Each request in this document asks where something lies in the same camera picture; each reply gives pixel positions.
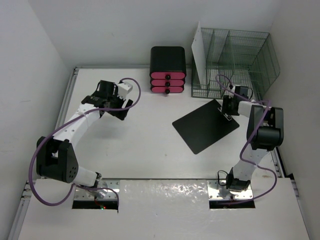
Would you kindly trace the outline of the black clipboard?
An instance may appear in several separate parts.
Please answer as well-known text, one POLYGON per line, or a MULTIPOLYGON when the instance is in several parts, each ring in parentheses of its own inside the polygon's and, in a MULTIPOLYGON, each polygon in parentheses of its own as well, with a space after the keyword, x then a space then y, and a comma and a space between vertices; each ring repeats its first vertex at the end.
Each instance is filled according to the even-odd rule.
POLYGON ((240 127, 232 117, 222 115, 221 107, 214 99, 172 123, 195 155, 240 127))

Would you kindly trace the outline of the white paper sheet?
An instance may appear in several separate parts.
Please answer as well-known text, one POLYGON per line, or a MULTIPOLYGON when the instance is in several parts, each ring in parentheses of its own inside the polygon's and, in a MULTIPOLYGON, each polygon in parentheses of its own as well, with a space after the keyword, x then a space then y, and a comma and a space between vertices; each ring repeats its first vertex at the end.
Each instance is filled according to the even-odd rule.
POLYGON ((200 21, 191 44, 191 50, 197 71, 198 85, 200 89, 204 89, 206 85, 206 57, 200 21))

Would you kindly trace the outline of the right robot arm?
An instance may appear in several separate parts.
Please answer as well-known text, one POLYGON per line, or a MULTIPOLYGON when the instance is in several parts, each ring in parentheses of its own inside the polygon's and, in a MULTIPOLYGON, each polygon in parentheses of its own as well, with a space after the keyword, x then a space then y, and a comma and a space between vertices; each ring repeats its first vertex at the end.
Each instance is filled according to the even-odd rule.
POLYGON ((247 190, 263 157, 284 140, 284 110, 250 100, 248 91, 246 86, 230 85, 220 108, 226 118, 240 115, 248 118, 240 160, 226 177, 225 187, 232 192, 247 190))

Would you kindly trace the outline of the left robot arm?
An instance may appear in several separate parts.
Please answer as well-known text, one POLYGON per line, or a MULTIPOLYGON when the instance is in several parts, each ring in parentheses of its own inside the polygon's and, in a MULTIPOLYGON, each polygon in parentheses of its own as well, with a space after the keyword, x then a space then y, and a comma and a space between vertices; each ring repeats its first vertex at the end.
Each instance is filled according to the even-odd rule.
POLYGON ((125 119, 134 103, 127 99, 132 90, 133 86, 122 80, 119 83, 101 80, 95 91, 81 101, 67 126, 48 140, 44 137, 38 140, 36 173, 60 182, 93 188, 99 174, 79 166, 75 148, 90 126, 105 113, 119 120, 125 119))

